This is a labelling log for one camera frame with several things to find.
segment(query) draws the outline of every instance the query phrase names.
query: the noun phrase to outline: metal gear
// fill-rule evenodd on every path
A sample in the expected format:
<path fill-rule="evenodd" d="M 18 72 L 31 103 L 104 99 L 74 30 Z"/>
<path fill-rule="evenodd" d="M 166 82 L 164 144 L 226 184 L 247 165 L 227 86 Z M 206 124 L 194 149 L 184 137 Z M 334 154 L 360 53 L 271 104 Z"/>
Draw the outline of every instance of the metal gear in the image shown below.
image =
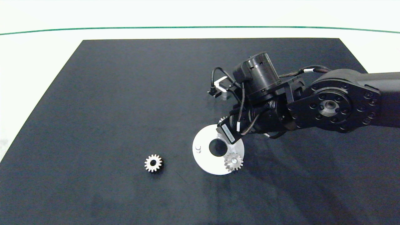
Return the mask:
<path fill-rule="evenodd" d="M 229 171 L 239 170 L 243 166 L 243 159 L 238 153 L 229 153 L 225 157 L 225 166 Z"/>
<path fill-rule="evenodd" d="M 222 122 L 224 119 L 226 119 L 226 117 L 222 117 L 222 118 L 220 119 L 220 121 L 218 121 L 218 123 Z"/>
<path fill-rule="evenodd" d="M 144 167 L 149 172 L 157 172 L 162 166 L 162 158 L 159 155 L 149 155 L 144 162 Z"/>

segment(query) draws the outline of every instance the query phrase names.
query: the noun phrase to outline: white disc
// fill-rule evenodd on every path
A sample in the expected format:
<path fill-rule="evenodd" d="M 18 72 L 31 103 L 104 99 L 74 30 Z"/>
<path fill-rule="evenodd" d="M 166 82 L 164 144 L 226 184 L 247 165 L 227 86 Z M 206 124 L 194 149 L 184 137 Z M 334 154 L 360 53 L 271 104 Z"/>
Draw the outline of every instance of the white disc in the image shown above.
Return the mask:
<path fill-rule="evenodd" d="M 243 141 L 239 139 L 233 145 L 227 143 L 221 134 L 217 132 L 217 124 L 212 124 L 201 129 L 193 140 L 193 157 L 196 163 L 204 171 L 215 174 L 215 175 L 225 175 L 231 173 L 225 166 L 225 157 L 229 153 L 238 153 L 242 159 L 244 158 L 244 145 Z M 215 156 L 210 152 L 209 146 L 210 142 L 214 139 L 220 139 L 225 142 L 228 150 L 223 156 Z"/>

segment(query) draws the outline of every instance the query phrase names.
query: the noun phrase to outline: gear teeth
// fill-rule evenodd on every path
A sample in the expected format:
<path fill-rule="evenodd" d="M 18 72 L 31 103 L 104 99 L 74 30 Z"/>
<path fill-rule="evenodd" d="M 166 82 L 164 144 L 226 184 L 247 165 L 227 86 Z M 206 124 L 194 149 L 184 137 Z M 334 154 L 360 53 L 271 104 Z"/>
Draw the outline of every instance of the gear teeth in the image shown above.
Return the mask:
<path fill-rule="evenodd" d="M 151 165 L 151 162 L 153 160 L 156 163 L 154 165 Z M 146 160 L 144 162 L 144 167 L 150 173 L 156 172 L 157 170 L 161 169 L 161 167 L 162 167 L 162 158 L 157 154 L 152 154 L 146 158 Z"/>
<path fill-rule="evenodd" d="M 243 159 L 238 153 L 229 153 L 225 157 L 224 165 L 228 171 L 237 171 L 243 166 Z"/>
<path fill-rule="evenodd" d="M 220 122 L 222 122 L 224 119 L 226 119 L 227 117 L 222 117 L 219 121 L 218 121 L 218 123 L 220 123 Z"/>

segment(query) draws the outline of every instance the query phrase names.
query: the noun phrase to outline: black mat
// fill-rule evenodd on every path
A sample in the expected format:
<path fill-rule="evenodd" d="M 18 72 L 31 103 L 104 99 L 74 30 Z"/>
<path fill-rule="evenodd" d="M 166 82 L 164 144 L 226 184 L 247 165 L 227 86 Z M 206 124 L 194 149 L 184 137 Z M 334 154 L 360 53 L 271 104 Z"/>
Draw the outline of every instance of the black mat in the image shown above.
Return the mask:
<path fill-rule="evenodd" d="M 248 135 L 237 173 L 197 166 L 194 136 L 234 104 L 206 93 L 212 68 L 261 51 L 279 74 L 366 72 L 339 39 L 83 41 L 0 164 L 0 224 L 398 223 L 398 129 Z"/>

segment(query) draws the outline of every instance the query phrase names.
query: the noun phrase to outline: black cable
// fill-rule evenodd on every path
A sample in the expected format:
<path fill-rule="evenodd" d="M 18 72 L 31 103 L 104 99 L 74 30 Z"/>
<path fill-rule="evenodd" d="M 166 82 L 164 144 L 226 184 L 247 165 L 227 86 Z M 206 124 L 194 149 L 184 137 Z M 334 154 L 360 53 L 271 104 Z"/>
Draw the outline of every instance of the black cable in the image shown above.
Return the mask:
<path fill-rule="evenodd" d="M 214 86 L 214 73 L 217 70 L 223 72 L 228 77 L 228 79 L 232 82 L 233 85 L 235 85 L 236 87 L 240 88 L 240 85 L 224 69 L 222 69 L 219 66 L 215 67 L 211 72 L 211 88 L 215 88 L 215 86 Z"/>
<path fill-rule="evenodd" d="M 230 93 L 232 93 L 232 95 L 236 98 L 236 100 L 238 101 L 239 104 L 242 103 L 242 102 L 240 101 L 238 95 L 237 95 L 234 91 L 232 91 L 232 90 L 230 90 L 230 89 L 228 89 L 227 91 L 229 91 Z"/>
<path fill-rule="evenodd" d="M 280 132 L 278 132 L 276 135 L 269 136 L 269 138 L 271 138 L 271 139 L 277 139 L 278 137 L 284 135 L 285 133 L 286 133 L 286 131 L 280 131 Z"/>
<path fill-rule="evenodd" d="M 238 122 L 240 122 L 242 120 L 242 112 L 243 112 L 243 106 L 244 106 L 244 84 L 242 83 L 242 102 L 240 104 L 240 110 L 239 110 L 239 118 L 238 118 Z"/>
<path fill-rule="evenodd" d="M 299 74 L 304 73 L 305 69 L 313 69 L 313 72 L 320 72 L 320 73 L 327 73 L 329 71 L 331 71 L 331 69 L 329 69 L 326 66 L 322 66 L 322 65 L 311 65 L 311 66 L 306 66 L 301 68 L 300 70 L 296 70 L 296 71 L 292 71 L 286 74 L 282 74 L 279 77 L 289 77 L 289 76 L 297 76 Z"/>
<path fill-rule="evenodd" d="M 254 120 L 250 123 L 249 127 L 243 133 L 240 133 L 240 134 L 243 136 L 246 135 L 253 128 L 254 124 L 256 123 L 256 121 L 260 115 L 261 115 L 261 112 L 254 118 Z"/>

